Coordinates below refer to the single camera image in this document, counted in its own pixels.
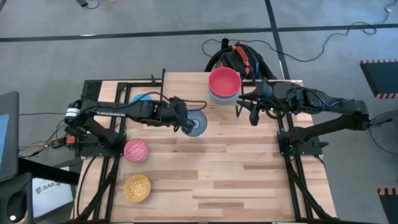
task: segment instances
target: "red bowl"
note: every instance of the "red bowl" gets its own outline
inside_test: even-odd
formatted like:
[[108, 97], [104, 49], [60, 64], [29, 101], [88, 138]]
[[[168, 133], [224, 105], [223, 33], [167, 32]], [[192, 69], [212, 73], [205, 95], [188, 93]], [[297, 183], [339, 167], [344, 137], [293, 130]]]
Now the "red bowl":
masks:
[[209, 76], [209, 88], [218, 96], [229, 97], [241, 89], [241, 77], [232, 68], [216, 68]]

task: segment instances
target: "white label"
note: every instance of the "white label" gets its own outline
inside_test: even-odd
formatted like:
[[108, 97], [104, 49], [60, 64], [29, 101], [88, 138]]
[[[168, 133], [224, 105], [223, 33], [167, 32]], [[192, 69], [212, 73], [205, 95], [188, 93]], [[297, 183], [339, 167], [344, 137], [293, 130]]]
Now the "white label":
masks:
[[126, 114], [124, 113], [108, 113], [108, 112], [96, 112], [96, 113], [101, 116], [123, 116], [123, 117], [126, 116]]
[[66, 113], [65, 116], [74, 116], [76, 117], [78, 113]]
[[67, 112], [80, 113], [80, 109], [68, 108], [68, 109], [67, 109]]

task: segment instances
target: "stacked bowls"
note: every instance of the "stacked bowls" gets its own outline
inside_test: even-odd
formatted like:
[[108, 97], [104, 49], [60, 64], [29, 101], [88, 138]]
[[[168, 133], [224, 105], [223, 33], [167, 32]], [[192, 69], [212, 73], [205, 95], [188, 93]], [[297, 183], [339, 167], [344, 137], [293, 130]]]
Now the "stacked bowls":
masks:
[[241, 93], [242, 80], [231, 68], [214, 69], [209, 76], [210, 96], [219, 104], [235, 103]]

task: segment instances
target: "orange strap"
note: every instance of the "orange strap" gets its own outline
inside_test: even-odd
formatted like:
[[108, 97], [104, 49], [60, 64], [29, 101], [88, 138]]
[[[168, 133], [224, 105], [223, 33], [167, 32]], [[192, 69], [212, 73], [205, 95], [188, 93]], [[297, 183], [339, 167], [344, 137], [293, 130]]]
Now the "orange strap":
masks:
[[237, 47], [235, 45], [231, 45], [231, 47], [232, 47], [233, 51], [236, 51], [242, 57], [243, 64], [244, 64], [244, 66], [246, 66], [246, 68], [245, 68], [246, 75], [249, 75], [249, 72], [250, 72], [249, 66], [250, 66], [250, 64], [249, 64], [248, 55], [246, 55], [246, 52], [243, 50], [242, 47]]

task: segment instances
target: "gray bowl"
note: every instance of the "gray bowl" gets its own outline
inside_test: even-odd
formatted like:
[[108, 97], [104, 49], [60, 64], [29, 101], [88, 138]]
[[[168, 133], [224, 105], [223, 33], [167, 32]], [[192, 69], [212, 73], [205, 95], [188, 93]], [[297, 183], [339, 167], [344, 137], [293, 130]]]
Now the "gray bowl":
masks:
[[225, 105], [225, 104], [235, 103], [239, 98], [240, 91], [237, 92], [237, 94], [230, 96], [229, 98], [226, 97], [222, 98], [221, 96], [216, 96], [210, 89], [209, 89], [209, 94], [217, 103]]

